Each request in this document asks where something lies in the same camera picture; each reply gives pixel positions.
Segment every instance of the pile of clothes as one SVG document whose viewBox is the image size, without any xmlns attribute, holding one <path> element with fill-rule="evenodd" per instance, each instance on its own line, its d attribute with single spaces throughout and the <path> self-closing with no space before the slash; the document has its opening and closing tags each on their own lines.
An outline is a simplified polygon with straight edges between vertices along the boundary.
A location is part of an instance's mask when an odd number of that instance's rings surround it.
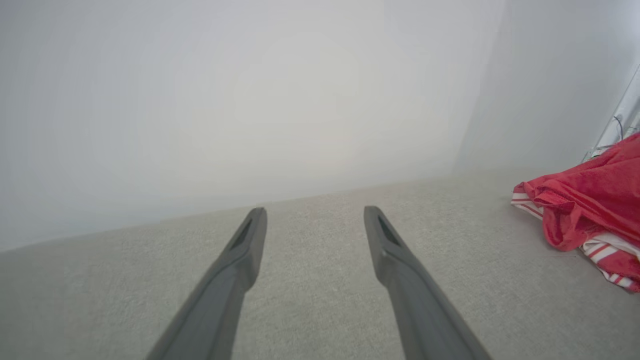
<svg viewBox="0 0 640 360">
<path fill-rule="evenodd" d="M 542 220 L 551 246 L 579 248 L 608 281 L 640 292 L 640 134 L 567 171 L 520 183 L 511 204 Z"/>
</svg>

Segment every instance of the red fabric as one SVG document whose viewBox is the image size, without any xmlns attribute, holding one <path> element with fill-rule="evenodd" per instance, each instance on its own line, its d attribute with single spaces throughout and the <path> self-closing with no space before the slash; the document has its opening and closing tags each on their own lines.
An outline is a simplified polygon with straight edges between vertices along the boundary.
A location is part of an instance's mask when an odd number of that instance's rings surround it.
<svg viewBox="0 0 640 360">
<path fill-rule="evenodd" d="M 628 277 L 632 283 L 627 286 L 627 289 L 634 293 L 640 293 L 640 263 L 635 255 L 616 251 L 597 262 L 596 266 L 610 274 L 618 274 L 619 277 L 617 282 L 614 282 L 615 284 L 618 284 L 623 277 Z"/>
<path fill-rule="evenodd" d="M 514 192 L 522 190 L 544 207 L 545 237 L 559 250 L 573 250 L 606 231 L 640 247 L 640 134 L 567 171 L 526 181 Z"/>
</svg>

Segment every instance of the black cable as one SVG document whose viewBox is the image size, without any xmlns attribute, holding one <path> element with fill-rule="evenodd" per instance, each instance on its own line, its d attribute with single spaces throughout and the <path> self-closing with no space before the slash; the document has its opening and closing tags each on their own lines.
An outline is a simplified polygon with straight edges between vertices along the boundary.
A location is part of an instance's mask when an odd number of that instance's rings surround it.
<svg viewBox="0 0 640 360">
<path fill-rule="evenodd" d="M 625 138 L 625 136 L 622 134 L 622 123 L 620 122 L 620 119 L 618 119 L 617 116 L 614 116 L 613 118 L 616 119 L 616 121 L 618 122 L 618 125 L 620 125 L 620 140 L 622 141 Z"/>
</svg>

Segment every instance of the gray plastic arm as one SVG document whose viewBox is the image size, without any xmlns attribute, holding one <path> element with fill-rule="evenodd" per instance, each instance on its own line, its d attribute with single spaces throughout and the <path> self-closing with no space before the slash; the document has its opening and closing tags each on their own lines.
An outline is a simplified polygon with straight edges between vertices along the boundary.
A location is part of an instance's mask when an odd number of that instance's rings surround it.
<svg viewBox="0 0 640 360">
<path fill-rule="evenodd" d="M 266 231 L 266 210 L 251 210 L 148 360 L 231 358 L 244 293 L 258 276 Z"/>
<path fill-rule="evenodd" d="M 480 342 L 382 211 L 364 209 L 376 277 L 396 314 L 407 360 L 489 360 Z"/>
</svg>

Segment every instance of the gray carpet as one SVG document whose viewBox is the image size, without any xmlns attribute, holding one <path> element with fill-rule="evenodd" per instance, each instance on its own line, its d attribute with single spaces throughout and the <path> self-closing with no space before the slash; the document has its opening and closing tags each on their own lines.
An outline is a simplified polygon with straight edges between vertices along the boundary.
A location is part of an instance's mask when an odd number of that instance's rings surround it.
<svg viewBox="0 0 640 360">
<path fill-rule="evenodd" d="M 637 359 L 640 298 L 509 205 L 531 170 L 265 204 L 234 359 L 402 359 L 363 207 L 379 206 L 494 359 Z M 142 359 L 248 208 L 0 254 L 1 359 Z"/>
</svg>

